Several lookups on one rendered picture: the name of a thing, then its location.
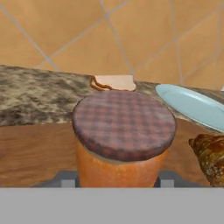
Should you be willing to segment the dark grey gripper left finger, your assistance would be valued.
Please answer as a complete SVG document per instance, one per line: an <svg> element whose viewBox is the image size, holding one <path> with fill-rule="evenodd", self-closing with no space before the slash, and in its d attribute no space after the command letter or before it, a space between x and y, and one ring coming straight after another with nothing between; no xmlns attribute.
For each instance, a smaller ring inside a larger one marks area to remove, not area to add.
<svg viewBox="0 0 224 224"><path fill-rule="evenodd" d="M44 181L37 187L79 187L79 175L77 171L59 171L52 179Z"/></svg>

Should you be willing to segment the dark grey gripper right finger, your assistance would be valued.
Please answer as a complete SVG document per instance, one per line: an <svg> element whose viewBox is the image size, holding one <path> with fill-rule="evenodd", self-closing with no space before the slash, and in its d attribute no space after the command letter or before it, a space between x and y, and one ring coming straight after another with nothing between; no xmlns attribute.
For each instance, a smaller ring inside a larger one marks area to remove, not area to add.
<svg viewBox="0 0 224 224"><path fill-rule="evenodd" d="M200 184L181 178L175 171L160 171L154 186L187 188L200 187Z"/></svg>

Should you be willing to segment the orange jam jar checkered lid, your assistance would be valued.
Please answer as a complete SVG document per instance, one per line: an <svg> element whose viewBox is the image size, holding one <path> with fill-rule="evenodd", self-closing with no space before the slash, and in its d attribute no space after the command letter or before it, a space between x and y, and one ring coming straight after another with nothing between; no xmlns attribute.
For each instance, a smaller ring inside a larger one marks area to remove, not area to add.
<svg viewBox="0 0 224 224"><path fill-rule="evenodd" d="M153 187L176 133L172 112L130 91L103 91L72 113L82 187Z"/></svg>

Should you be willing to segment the wooden cutting board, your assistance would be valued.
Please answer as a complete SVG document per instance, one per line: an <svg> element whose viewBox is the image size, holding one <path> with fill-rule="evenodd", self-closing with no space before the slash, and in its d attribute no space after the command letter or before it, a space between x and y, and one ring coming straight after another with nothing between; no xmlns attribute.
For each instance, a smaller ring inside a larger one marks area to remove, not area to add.
<svg viewBox="0 0 224 224"><path fill-rule="evenodd" d="M176 137L163 168L207 185L188 140L207 130L178 119ZM0 186L34 186L57 172L76 169L70 123L0 127Z"/></svg>

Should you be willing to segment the brown croissant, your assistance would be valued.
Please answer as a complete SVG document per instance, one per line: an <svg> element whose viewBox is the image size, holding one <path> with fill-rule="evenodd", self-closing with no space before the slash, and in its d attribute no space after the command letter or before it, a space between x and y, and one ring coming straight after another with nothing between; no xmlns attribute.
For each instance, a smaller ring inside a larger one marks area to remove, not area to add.
<svg viewBox="0 0 224 224"><path fill-rule="evenodd" d="M188 141L213 187L224 187L224 135L199 134Z"/></svg>

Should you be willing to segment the light blue plate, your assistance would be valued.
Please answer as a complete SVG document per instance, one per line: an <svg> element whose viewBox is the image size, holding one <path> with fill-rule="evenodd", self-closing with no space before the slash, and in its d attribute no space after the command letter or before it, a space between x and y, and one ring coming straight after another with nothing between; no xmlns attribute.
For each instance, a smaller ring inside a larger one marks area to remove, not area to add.
<svg viewBox="0 0 224 224"><path fill-rule="evenodd" d="M157 94L172 108L208 128L224 132L224 105L203 94L170 84L156 86Z"/></svg>

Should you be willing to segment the slice of white bread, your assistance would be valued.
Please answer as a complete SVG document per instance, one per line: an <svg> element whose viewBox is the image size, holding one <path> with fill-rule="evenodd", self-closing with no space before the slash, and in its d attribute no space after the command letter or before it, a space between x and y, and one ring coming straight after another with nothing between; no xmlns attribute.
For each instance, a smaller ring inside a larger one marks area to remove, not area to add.
<svg viewBox="0 0 224 224"><path fill-rule="evenodd" d="M90 87L98 91L135 91L137 86L131 75L92 75Z"/></svg>

